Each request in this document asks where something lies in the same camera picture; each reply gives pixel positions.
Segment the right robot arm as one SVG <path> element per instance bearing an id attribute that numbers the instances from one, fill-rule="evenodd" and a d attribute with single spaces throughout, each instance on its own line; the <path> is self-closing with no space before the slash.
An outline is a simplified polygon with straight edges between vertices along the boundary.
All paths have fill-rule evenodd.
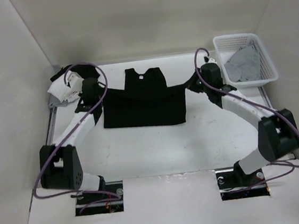
<path id="1" fill-rule="evenodd" d="M 256 171 L 299 148 L 291 111 L 276 111 L 255 103 L 236 87 L 224 84 L 215 63 L 197 68 L 186 87 L 192 92 L 206 93 L 210 102 L 236 114 L 258 131 L 257 148 L 234 164 L 233 179 L 238 185 L 248 184 Z"/>

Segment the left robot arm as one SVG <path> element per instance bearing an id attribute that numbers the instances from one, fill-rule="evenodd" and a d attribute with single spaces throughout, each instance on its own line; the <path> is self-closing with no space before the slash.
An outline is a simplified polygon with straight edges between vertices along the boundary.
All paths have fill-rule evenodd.
<path id="1" fill-rule="evenodd" d="M 97 103 L 103 92 L 104 87 L 99 85 L 98 79 L 85 79 L 69 126 L 51 145 L 44 145 L 40 149 L 40 167 L 51 157 L 40 179 L 43 188 L 88 191 L 89 197 L 95 202 L 102 202 L 106 198 L 104 178 L 83 172 L 77 149 L 102 114 L 102 105 Z"/>

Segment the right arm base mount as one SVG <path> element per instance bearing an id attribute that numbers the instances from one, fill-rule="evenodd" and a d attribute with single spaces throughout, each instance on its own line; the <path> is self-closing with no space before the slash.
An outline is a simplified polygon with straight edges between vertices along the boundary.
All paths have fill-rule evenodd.
<path id="1" fill-rule="evenodd" d="M 216 171 L 215 176 L 223 201 L 270 196 L 262 169 L 256 170 L 240 181 L 234 176 L 232 169 Z"/>

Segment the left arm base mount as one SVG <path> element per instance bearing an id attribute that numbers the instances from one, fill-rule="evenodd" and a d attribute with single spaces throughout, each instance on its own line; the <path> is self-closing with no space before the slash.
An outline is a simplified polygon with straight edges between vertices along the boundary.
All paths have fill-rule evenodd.
<path id="1" fill-rule="evenodd" d="M 115 193 L 120 198 L 111 194 L 95 193 L 77 193 L 76 195 L 71 195 L 71 198 L 76 200 L 75 216 L 123 212 L 123 181 L 106 183 L 106 191 Z"/>

